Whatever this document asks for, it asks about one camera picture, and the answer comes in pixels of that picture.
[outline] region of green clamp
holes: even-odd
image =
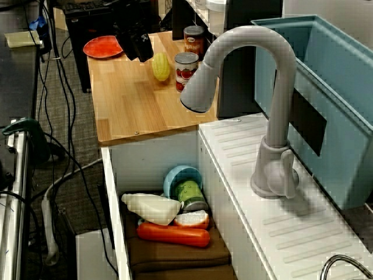
[[[23,118],[5,127],[2,133],[4,136],[9,136],[21,131],[27,131],[30,135],[33,146],[32,164],[40,165],[47,162],[51,156],[51,151],[39,122],[33,118]]]

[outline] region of blue bowl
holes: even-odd
[[[172,189],[183,179],[192,178],[202,190],[202,176],[194,167],[179,165],[168,172],[163,183],[164,197],[170,198]]]

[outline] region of carpet floor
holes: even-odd
[[[59,52],[61,54],[62,43],[68,38],[69,34],[67,31],[57,29],[57,44],[59,46]],[[64,54],[66,55],[71,50],[71,43],[68,40],[64,46]],[[67,59],[62,59],[68,82],[73,91],[76,103],[76,118],[72,130],[73,144],[75,146],[75,158],[81,166],[87,165],[88,163],[101,157],[100,150],[97,144],[96,124],[94,121],[94,111],[92,96],[89,93],[83,93],[80,86],[80,80],[78,71],[76,69],[75,58],[73,53],[69,55]],[[41,63],[41,74],[44,78],[47,70],[47,62]],[[63,144],[64,147],[68,148],[68,106],[64,91],[62,90],[61,82],[59,79],[57,63],[56,61],[50,61],[48,67],[48,75],[46,78],[45,85],[47,87],[47,112],[52,125],[52,134],[57,140]],[[38,93],[37,93],[37,115],[38,108],[40,105],[40,117],[39,122],[42,129],[50,133],[51,128],[48,124],[47,115],[45,113],[45,91],[43,93],[43,84],[39,78],[38,82]],[[68,103],[70,106],[71,120],[73,116],[73,102],[68,89],[66,88]],[[38,194],[40,191],[48,188],[52,182],[60,178],[66,168],[68,157],[66,156],[62,160],[55,158],[55,166],[53,172],[53,162],[50,160],[48,163],[38,166],[34,171],[34,182],[37,184],[32,195]],[[84,171],[89,192],[92,195],[93,201],[95,202],[97,209],[100,214],[100,219],[103,227],[106,227],[103,210],[100,202],[100,197],[97,190],[97,183],[103,181],[103,166],[101,163],[90,167]],[[32,207],[35,210],[38,218],[40,227],[43,225],[42,213],[41,213],[41,200],[43,197],[36,199]],[[59,211],[65,212],[69,218],[69,221],[75,230],[76,234],[81,234],[96,230],[99,228],[98,219],[96,212],[87,196],[85,185],[83,184],[80,173],[76,173],[72,178],[63,183],[58,190],[58,194],[55,200]],[[30,222],[30,231],[33,232],[35,229],[33,222]],[[45,245],[45,234],[42,229],[42,244],[43,244],[43,257],[47,256],[47,248]],[[66,233],[65,227],[62,223],[61,217],[57,218],[56,235],[57,242],[59,244],[59,250],[61,252],[60,260],[57,265],[48,267],[44,266],[43,274],[41,279],[68,279],[67,275],[67,261],[69,258],[66,255]],[[39,268],[38,257],[36,248],[30,246],[29,250],[29,265],[27,266],[28,279],[37,279],[37,273]]]

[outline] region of faucet handle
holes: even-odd
[[[281,154],[281,161],[284,167],[284,193],[287,198],[295,197],[295,188],[298,184],[293,176],[294,154],[291,149]]]

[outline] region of metal faucet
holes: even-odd
[[[321,275],[320,275],[320,280],[326,280],[326,277],[328,275],[328,271],[330,267],[336,262],[336,261],[345,261],[349,264],[352,264],[356,268],[358,268],[368,279],[373,279],[373,274],[367,270],[362,264],[360,264],[358,261],[354,260],[353,258],[350,258],[346,255],[334,255],[330,259],[326,261],[324,264],[322,270],[321,270]]]

